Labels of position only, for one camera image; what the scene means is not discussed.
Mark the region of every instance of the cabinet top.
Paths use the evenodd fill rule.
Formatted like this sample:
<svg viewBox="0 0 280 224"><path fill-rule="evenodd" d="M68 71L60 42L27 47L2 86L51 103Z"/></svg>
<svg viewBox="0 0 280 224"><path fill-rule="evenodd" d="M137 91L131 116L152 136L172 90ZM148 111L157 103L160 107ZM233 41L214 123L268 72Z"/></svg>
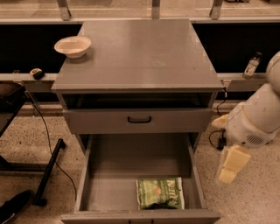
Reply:
<svg viewBox="0 0 280 224"><path fill-rule="evenodd" d="M66 58L53 91L216 91L217 74L188 19L86 21L87 53Z"/></svg>

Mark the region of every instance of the small bowl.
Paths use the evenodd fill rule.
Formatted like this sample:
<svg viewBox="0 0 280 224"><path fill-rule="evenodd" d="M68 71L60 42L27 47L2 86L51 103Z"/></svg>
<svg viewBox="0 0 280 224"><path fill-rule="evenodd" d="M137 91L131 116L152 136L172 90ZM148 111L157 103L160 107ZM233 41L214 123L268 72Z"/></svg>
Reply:
<svg viewBox="0 0 280 224"><path fill-rule="evenodd" d="M58 53L64 53L70 59L77 59L86 53L91 46L91 40L84 36L73 36L59 40L54 49Z"/></svg>

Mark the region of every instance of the black chair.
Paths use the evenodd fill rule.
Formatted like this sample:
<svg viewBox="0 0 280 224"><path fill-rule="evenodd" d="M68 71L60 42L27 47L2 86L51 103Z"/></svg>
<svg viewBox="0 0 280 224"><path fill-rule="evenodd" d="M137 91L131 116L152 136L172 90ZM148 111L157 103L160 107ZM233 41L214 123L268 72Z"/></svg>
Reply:
<svg viewBox="0 0 280 224"><path fill-rule="evenodd" d="M25 94L25 87L17 83L0 83L0 137L7 130L18 111L29 99ZM48 164L10 163L0 155L1 172L43 172L43 178L32 202L36 206L44 206L46 199L41 199L47 181L53 170L60 148L66 147L60 138L53 150Z"/></svg>

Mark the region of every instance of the gray cabinet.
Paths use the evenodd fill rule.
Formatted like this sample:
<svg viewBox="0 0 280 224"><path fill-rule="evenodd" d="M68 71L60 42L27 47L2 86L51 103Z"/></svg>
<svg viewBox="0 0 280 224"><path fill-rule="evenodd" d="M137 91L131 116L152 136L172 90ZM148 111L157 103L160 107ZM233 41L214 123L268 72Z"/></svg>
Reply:
<svg viewBox="0 0 280 224"><path fill-rule="evenodd" d="M64 223L214 223L193 153L221 90L187 19L85 22L87 55L66 59L52 90L85 153ZM183 179L185 209L138 210L139 178Z"/></svg>

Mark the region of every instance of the closed drawer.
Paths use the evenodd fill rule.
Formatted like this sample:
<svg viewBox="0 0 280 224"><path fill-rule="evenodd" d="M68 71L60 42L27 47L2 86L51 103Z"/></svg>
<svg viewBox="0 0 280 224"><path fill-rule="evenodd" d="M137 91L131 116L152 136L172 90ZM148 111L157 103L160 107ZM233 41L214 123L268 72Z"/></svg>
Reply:
<svg viewBox="0 0 280 224"><path fill-rule="evenodd" d="M181 177L185 209L138 210L137 179ZM64 223L214 223L187 134L91 136L73 214Z"/></svg>
<svg viewBox="0 0 280 224"><path fill-rule="evenodd" d="M74 134L200 132L211 115L210 108L64 110Z"/></svg>

